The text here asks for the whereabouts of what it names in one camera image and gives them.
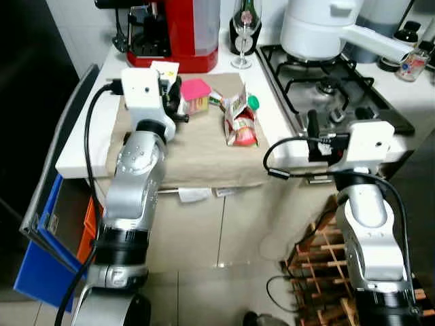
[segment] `coffee machine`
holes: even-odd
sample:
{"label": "coffee machine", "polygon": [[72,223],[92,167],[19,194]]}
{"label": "coffee machine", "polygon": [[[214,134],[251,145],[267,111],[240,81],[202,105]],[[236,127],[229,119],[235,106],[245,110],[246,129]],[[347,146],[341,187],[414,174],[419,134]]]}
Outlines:
{"label": "coffee machine", "polygon": [[130,8],[126,57],[134,67],[179,62],[180,73],[206,73],[218,62],[220,0],[95,0]]}

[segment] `white countertop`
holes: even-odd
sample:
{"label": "white countertop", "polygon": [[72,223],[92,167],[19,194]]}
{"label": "white countertop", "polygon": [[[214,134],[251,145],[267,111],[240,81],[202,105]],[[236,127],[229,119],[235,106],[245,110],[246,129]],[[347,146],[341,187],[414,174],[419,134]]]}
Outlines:
{"label": "white countertop", "polygon": [[[269,145],[295,133],[280,109],[274,91],[268,84],[260,62],[255,54],[249,56],[253,61],[251,68],[238,70],[230,61],[234,54],[230,53],[226,44],[221,44],[217,66],[210,73],[240,73],[246,83],[247,90],[255,94],[260,101],[258,121],[264,131]],[[123,68],[127,68],[126,59],[113,46],[95,81],[82,112],[68,138],[68,141],[56,163],[57,171],[66,179],[86,177],[84,159],[84,122],[89,103],[95,92],[110,79],[119,78]],[[399,160],[408,150],[416,149],[435,128],[435,86],[434,76],[424,71],[414,83],[406,83],[397,79],[394,74],[384,72],[376,64],[357,66],[364,76],[374,77],[375,88],[415,127],[413,137],[394,137],[387,157],[388,162]],[[105,164],[109,149],[111,133],[118,112],[120,97],[104,93],[95,105],[90,124],[90,159],[96,177],[106,177]],[[275,159],[280,166],[306,166],[308,149],[304,141],[282,145],[274,151]]]}

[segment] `beige cloth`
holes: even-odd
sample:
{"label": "beige cloth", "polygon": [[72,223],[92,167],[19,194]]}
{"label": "beige cloth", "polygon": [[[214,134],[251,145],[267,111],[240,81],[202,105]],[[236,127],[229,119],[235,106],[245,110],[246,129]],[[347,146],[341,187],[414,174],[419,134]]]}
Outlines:
{"label": "beige cloth", "polygon": [[[181,76],[183,80],[197,77],[224,97],[234,96],[243,87],[238,73]],[[190,117],[189,123],[177,125],[175,138],[168,143],[167,171],[162,187],[243,187],[266,181],[262,159],[268,143],[260,124],[256,124],[259,147],[229,147],[225,142],[223,119],[222,111],[210,105],[208,112],[197,113]],[[130,117],[122,98],[106,161],[111,175],[115,173],[116,156],[124,135],[129,131]],[[99,182],[103,193],[107,192],[110,179]]]}

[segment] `wine glass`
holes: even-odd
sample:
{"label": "wine glass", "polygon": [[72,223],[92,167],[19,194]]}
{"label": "wine glass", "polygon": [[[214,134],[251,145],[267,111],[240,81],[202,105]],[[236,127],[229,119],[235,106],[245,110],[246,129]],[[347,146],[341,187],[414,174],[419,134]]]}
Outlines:
{"label": "wine glass", "polygon": [[238,69],[246,69],[252,66],[252,62],[246,59],[245,52],[253,44],[254,34],[261,22],[262,0],[236,0],[232,23],[239,35],[236,39],[237,50],[240,56],[236,57],[231,65]]}

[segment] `white pot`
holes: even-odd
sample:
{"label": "white pot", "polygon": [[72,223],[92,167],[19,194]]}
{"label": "white pot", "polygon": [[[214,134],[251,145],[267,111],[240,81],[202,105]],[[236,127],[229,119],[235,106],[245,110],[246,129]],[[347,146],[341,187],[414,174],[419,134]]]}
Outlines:
{"label": "white pot", "polygon": [[281,31],[281,45],[292,56],[328,60],[338,56],[347,41],[395,62],[412,48],[356,26],[364,0],[289,0]]}

